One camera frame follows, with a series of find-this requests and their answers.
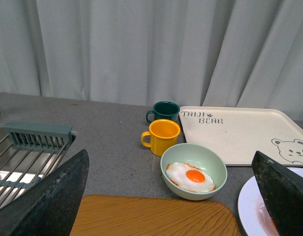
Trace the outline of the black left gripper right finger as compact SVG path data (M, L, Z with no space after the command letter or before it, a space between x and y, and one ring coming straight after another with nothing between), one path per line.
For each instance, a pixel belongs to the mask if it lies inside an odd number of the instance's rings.
M278 234L303 236L303 177L260 151L251 166Z

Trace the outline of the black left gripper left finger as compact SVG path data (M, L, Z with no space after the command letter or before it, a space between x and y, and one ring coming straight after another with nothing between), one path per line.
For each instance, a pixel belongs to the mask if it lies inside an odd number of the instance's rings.
M0 209L0 236L68 236L89 170L79 151L17 199Z

